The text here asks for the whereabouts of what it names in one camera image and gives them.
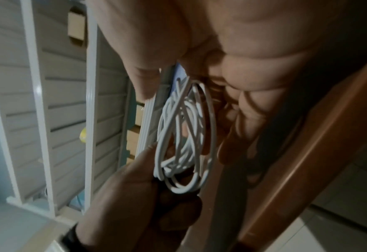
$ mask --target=tiled floor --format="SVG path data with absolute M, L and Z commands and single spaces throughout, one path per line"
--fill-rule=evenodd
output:
M 314 201 L 367 226 L 367 147 Z M 306 210 L 267 252 L 367 252 L 367 235 Z

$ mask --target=human hand holding cable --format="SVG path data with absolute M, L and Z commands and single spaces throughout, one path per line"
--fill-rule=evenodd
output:
M 178 60 L 214 100 L 218 159 L 256 139 L 342 0 L 88 0 L 137 96 L 151 98 L 159 68 Z
M 145 149 L 97 193 L 76 228 L 89 252 L 174 252 L 200 216 L 197 192 L 177 195 L 154 179 L 155 149 Z

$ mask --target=yellow object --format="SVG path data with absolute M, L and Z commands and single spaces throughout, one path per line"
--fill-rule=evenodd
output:
M 81 142 L 86 143 L 86 127 L 79 134 L 79 139 Z

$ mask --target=white cable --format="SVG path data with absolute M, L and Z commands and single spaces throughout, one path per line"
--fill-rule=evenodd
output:
M 211 127 L 210 153 L 202 174 L 200 174 L 200 155 L 204 146 L 206 125 L 199 89 L 205 96 Z M 183 122 L 186 122 L 189 132 L 187 139 L 182 136 Z M 175 139 L 175 156 L 164 160 L 171 135 L 174 135 Z M 177 80 L 176 90 L 163 107 L 158 124 L 157 141 L 154 177 L 165 181 L 167 187 L 174 193 L 186 193 L 200 189 L 215 163 L 217 144 L 217 126 L 212 98 L 203 83 L 190 80 L 190 77 L 182 81 Z M 181 185 L 175 175 L 193 166 L 192 180 L 185 186 Z

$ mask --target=black wristband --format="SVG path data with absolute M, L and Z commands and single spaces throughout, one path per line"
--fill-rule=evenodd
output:
M 73 226 L 66 234 L 62 237 L 61 243 L 70 251 L 70 252 L 89 252 L 82 243 L 79 241 L 76 232 L 76 225 Z

